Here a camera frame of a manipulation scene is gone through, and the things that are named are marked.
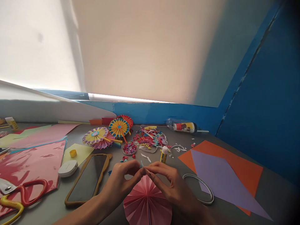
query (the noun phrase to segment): hand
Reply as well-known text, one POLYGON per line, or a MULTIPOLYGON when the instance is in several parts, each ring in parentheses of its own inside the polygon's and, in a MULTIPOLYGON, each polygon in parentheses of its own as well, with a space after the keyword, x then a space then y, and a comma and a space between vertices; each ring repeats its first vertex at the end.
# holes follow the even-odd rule
POLYGON ((183 212, 193 223, 216 224, 208 208, 198 201, 177 169, 162 162, 155 162, 144 168, 146 169, 146 174, 161 190, 166 199, 183 212), (156 173, 164 175, 171 183, 170 186, 165 185, 155 175, 156 173))
POLYGON ((121 204, 143 175, 145 175, 145 169, 140 169, 140 163, 137 160, 114 165, 112 173, 100 193, 107 203, 108 214, 121 204), (133 177, 130 180, 126 180, 124 177, 126 174, 130 174, 133 177))

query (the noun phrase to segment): scissors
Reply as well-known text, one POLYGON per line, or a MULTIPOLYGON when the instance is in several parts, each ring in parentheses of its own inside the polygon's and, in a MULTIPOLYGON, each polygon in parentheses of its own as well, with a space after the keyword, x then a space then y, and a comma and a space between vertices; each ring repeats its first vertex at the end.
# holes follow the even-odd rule
POLYGON ((19 212, 9 221, 7 221, 6 223, 2 224, 2 225, 9 225, 12 222, 14 222, 17 218, 19 218, 19 216, 22 214, 24 207, 28 207, 33 205, 34 203, 36 203, 47 191, 47 187, 48 187, 48 182, 44 179, 37 179, 37 180, 33 180, 33 181, 28 181, 23 183, 20 186, 15 186, 12 183, 10 183, 7 180, 1 179, 0 178, 0 190, 1 192, 4 194, 2 196, 2 198, 0 199, 0 204, 3 206, 8 206, 11 208, 16 208, 19 210, 19 212), (29 186, 33 186, 33 185, 37 185, 37 184, 41 184, 43 185, 43 190, 42 192, 39 194, 38 197, 27 201, 26 200, 26 187, 29 186), (12 193, 12 192, 20 192, 21 193, 21 203, 20 202, 14 202, 11 200, 8 200, 8 196, 12 193))

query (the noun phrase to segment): purple paper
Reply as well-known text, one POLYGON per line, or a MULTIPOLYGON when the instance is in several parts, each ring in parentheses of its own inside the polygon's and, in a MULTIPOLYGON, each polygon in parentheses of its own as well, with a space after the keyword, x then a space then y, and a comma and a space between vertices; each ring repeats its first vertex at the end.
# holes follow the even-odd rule
POLYGON ((272 220, 238 179, 225 159, 195 150, 191 152, 197 176, 210 187, 214 196, 272 220))

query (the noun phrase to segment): yellow bottle cap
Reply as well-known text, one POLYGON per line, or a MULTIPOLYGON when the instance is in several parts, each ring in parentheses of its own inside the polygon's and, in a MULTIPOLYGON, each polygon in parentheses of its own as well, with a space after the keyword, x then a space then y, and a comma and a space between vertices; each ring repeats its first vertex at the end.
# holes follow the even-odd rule
POLYGON ((77 156, 77 152, 75 149, 70 151, 70 156, 71 156, 71 158, 74 158, 75 156, 77 156))

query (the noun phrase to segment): red scissors handle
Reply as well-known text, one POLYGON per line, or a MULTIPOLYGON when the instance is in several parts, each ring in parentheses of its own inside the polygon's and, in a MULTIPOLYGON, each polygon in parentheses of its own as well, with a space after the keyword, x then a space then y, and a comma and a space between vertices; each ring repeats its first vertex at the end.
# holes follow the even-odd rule
POLYGON ((34 203, 36 203, 42 197, 42 195, 44 195, 46 193, 47 187, 48 187, 48 182, 46 180, 44 180, 44 179, 37 179, 37 180, 25 182, 24 184, 18 186, 15 189, 15 192, 19 191, 21 193, 21 202, 22 202, 22 205, 24 207, 28 207, 28 206, 31 206, 34 203), (30 200, 30 201, 26 201, 26 189, 25 188, 29 187, 29 186, 37 185, 37 184, 41 184, 41 185, 44 186, 42 192, 36 198, 34 198, 34 199, 30 200))

